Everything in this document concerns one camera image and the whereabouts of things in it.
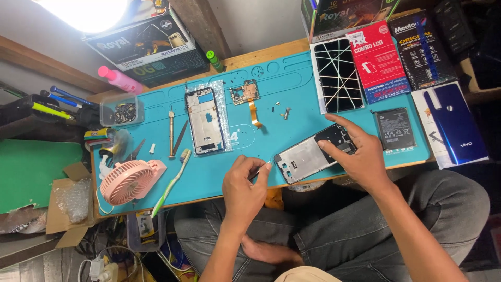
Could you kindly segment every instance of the green bottle cap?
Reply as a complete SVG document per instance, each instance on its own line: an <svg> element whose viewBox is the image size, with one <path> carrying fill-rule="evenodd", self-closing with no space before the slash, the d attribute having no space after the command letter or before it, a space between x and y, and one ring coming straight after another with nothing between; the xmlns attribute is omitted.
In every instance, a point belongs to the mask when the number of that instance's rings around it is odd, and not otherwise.
<svg viewBox="0 0 501 282"><path fill-rule="evenodd" d="M209 61L210 61L211 63L215 63L215 62L217 62L217 57L216 57L216 55L214 54L214 51L208 51L208 52L207 52L207 59L209 59Z"/></svg>

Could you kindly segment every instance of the lamp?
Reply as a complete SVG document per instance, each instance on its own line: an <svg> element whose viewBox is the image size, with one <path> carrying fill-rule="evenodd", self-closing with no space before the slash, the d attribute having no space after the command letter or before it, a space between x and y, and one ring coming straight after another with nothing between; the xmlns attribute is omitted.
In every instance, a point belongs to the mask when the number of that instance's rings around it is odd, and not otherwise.
<svg viewBox="0 0 501 282"><path fill-rule="evenodd" d="M99 33L124 15L128 0L33 0L84 33Z"/></svg>

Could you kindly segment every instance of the gray jeans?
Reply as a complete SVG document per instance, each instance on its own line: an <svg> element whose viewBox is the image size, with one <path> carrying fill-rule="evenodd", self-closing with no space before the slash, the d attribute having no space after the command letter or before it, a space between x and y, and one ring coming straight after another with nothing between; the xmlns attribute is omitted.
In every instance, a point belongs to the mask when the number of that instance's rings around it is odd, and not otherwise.
<svg viewBox="0 0 501 282"><path fill-rule="evenodd" d="M477 182L451 171L431 171L399 185L409 206L452 259L460 264L489 214ZM225 207L222 199L179 207L174 226L193 268L202 273L214 249ZM411 281L386 220L371 196L305 225L296 216L263 208L248 235L299 249L306 265L341 281ZM249 259L240 248L233 281L273 281L283 269Z"/></svg>

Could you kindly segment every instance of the orange flex cable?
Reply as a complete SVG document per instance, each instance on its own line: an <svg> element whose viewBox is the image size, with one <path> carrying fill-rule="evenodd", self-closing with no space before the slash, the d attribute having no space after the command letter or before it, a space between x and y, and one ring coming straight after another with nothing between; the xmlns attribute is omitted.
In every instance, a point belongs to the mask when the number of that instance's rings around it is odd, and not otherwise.
<svg viewBox="0 0 501 282"><path fill-rule="evenodd" d="M251 98L247 100L247 102L249 102L250 117L252 119L252 124L254 124L254 126L257 127L258 129L260 129L263 126L263 124L258 121L258 114L257 114L258 109L254 105L254 99Z"/></svg>

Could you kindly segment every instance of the foot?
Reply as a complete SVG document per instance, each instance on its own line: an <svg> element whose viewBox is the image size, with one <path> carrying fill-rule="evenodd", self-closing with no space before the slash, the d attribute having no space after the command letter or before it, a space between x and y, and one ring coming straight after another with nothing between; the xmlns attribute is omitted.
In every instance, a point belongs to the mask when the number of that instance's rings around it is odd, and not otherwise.
<svg viewBox="0 0 501 282"><path fill-rule="evenodd" d="M270 264L292 263L294 267L305 265L299 253L291 248L256 242L247 234L242 238L242 249L246 256L251 259L264 261Z"/></svg>

